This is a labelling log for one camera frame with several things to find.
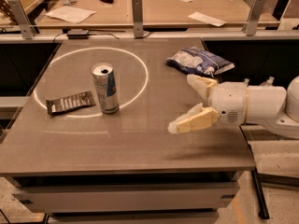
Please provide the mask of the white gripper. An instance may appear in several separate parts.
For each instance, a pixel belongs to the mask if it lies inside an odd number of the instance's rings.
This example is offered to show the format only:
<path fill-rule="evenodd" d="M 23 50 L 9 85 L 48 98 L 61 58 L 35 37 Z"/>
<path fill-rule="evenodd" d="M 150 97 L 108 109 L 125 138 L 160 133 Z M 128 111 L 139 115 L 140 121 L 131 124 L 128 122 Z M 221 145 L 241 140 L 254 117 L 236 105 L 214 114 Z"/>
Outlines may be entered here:
<path fill-rule="evenodd" d="M 195 105 L 186 114 L 169 123 L 170 133 L 203 130 L 216 122 L 241 125 L 245 121 L 248 88 L 245 83 L 223 82 L 218 85 L 215 79 L 197 75 L 187 75 L 187 83 L 201 98 L 208 98 L 209 107 L 204 107 L 202 103 Z"/>

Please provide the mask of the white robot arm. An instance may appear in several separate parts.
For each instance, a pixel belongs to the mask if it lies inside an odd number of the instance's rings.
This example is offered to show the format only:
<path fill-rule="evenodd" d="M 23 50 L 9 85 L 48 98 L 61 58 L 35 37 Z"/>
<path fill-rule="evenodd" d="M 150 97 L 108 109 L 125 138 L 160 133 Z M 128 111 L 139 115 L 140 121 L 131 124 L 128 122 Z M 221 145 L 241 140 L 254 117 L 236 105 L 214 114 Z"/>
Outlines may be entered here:
<path fill-rule="evenodd" d="M 260 86 L 243 82 L 219 83 L 212 78 L 188 75 L 187 82 L 207 101 L 198 104 L 168 125 L 170 133 L 203 130 L 224 125 L 257 124 L 278 135 L 299 138 L 298 80 L 288 88 L 269 78 Z"/>

